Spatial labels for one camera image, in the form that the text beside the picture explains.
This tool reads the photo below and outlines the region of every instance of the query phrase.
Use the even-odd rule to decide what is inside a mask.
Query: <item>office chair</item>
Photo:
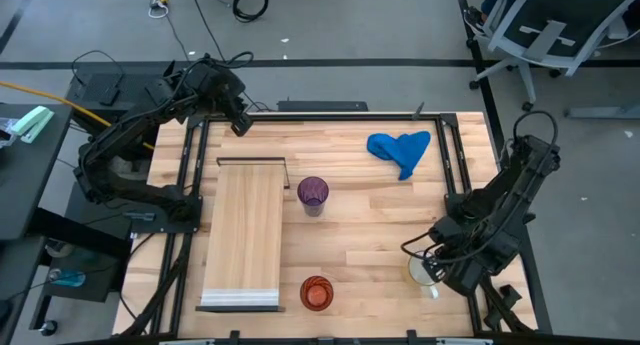
[[[522,109],[531,110],[536,93],[529,64],[551,68],[552,78],[562,75],[560,69],[572,76],[633,1],[515,0],[508,8],[510,0],[499,0],[483,27],[486,36],[476,36],[467,46],[484,37],[489,51],[500,48],[509,57],[479,73],[469,88],[479,88],[480,79],[499,70],[517,67],[529,97]]]

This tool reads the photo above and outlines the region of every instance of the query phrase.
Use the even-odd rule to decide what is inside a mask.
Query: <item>gray floor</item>
[[[21,0],[0,0],[0,29]],[[479,5],[482,0],[469,0]],[[166,20],[147,17],[148,0],[33,0],[0,62],[68,62],[101,49],[120,61],[180,59]],[[226,56],[244,50],[259,59],[426,58],[470,59],[456,0],[271,0],[264,19],[235,22],[216,0],[200,0]],[[193,57],[215,49],[192,0],[171,0],[171,19]],[[601,58],[638,58],[630,43],[603,51]],[[496,55],[486,54],[486,58]],[[105,61],[89,57],[87,61]],[[469,91],[472,68],[327,67],[250,68],[237,74],[255,99],[364,100],[372,110],[484,111],[479,92]],[[536,107],[552,112],[560,126],[562,167],[544,184],[530,224],[534,252],[553,330],[558,334],[640,339],[640,222],[634,207],[640,177],[640,124],[634,121],[577,121],[562,117],[569,106],[637,101],[640,69],[580,69],[573,78],[550,79],[534,70]],[[68,70],[0,71],[0,79],[64,95]],[[526,94],[516,74],[490,79],[509,137]],[[0,88],[0,101],[48,102]],[[522,132],[549,136],[544,119],[531,119]],[[60,158],[75,160],[86,138],[69,132]],[[62,213],[73,177],[57,163],[42,206]],[[117,299],[93,304],[57,299],[51,317],[60,333],[42,338],[26,330],[37,290],[32,291],[14,344],[55,344],[100,338],[110,332]],[[77,311],[73,317],[69,314]]]

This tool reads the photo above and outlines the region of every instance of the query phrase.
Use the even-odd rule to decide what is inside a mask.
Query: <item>purple cup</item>
[[[324,202],[329,197],[329,185],[319,177],[308,177],[298,185],[298,199],[302,202],[304,212],[312,217],[322,214]]]

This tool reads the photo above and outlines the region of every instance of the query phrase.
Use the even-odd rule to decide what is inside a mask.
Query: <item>wooden plank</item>
[[[284,165],[224,165],[202,306],[278,306]]]
[[[481,187],[497,173],[484,114],[457,115],[472,185]],[[395,164],[380,161],[366,151],[366,140],[372,133],[399,136],[423,130],[431,133],[431,144],[407,181],[398,181]],[[450,134],[447,136],[453,154],[453,142]],[[149,183],[175,183],[183,140],[184,128],[177,122],[161,127]],[[267,146],[276,154],[272,156],[286,158],[291,179],[291,190],[284,191],[279,285],[280,305],[286,310],[268,314],[197,312],[213,203],[220,185],[216,157],[243,156],[251,151],[270,156],[265,151]],[[442,197],[446,187],[432,122],[256,122],[243,138],[235,137],[228,125],[219,123],[210,128],[205,155],[204,214],[191,250],[181,338],[227,338],[231,330],[254,338],[404,337],[407,329],[417,330],[420,336],[473,334],[466,299],[445,285],[437,285],[440,298],[429,298],[408,276],[408,259],[405,262],[399,255],[402,242],[426,231],[445,213]],[[452,162],[457,167],[453,156]],[[330,193],[322,216],[309,218],[295,189],[302,179],[314,175],[327,181]],[[164,244],[163,236],[156,235],[152,241]],[[428,244],[424,239],[416,249]],[[133,259],[123,294],[136,313],[156,287],[161,257],[162,247],[150,242]],[[331,281],[335,292],[331,306],[318,313],[304,308],[299,298],[300,285],[314,275]],[[535,328],[521,262],[514,260],[494,284],[511,284],[518,290],[523,299],[514,311]],[[486,314],[483,297],[478,300],[481,313]],[[165,307],[165,319],[170,307]],[[131,321],[124,308],[119,308],[114,332]]]

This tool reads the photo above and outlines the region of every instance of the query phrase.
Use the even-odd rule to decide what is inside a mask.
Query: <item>wooden table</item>
[[[458,121],[472,185],[484,186],[497,173],[484,116],[458,113]],[[399,136],[423,130],[431,133],[431,144],[407,181],[398,181],[395,164],[366,151],[367,137],[373,133]],[[185,128],[177,122],[160,128],[150,184],[175,184],[184,134]],[[446,136],[449,153],[455,154],[451,133]],[[269,153],[286,157],[291,181],[291,190],[284,194],[280,275],[280,303],[286,311],[196,312],[212,226],[219,170],[216,158]],[[461,191],[459,171],[457,166],[453,168]],[[298,183],[307,176],[322,177],[330,187],[319,218],[305,215],[295,193]],[[400,251],[403,241],[425,232],[445,215],[445,193],[434,122],[256,122],[242,138],[235,137],[228,124],[212,124],[201,188],[202,223],[191,248],[179,337],[227,338],[231,330],[240,330],[243,338],[404,337],[408,329],[417,330],[422,337],[472,335],[466,299],[443,284],[438,285],[440,298],[431,299],[410,279],[408,257]],[[134,313],[143,309],[155,291],[164,244],[165,236],[157,234],[129,264],[123,296]],[[425,240],[416,250],[428,244]],[[313,275],[329,279],[335,291],[332,305],[322,312],[307,310],[299,299],[300,285]],[[494,278],[496,287],[503,284],[511,284],[523,296],[514,310],[525,324],[535,328],[519,258]],[[481,312],[486,313],[480,290],[478,299]],[[173,294],[169,294],[162,330],[168,329],[172,301]],[[121,306],[114,333],[131,321]]]

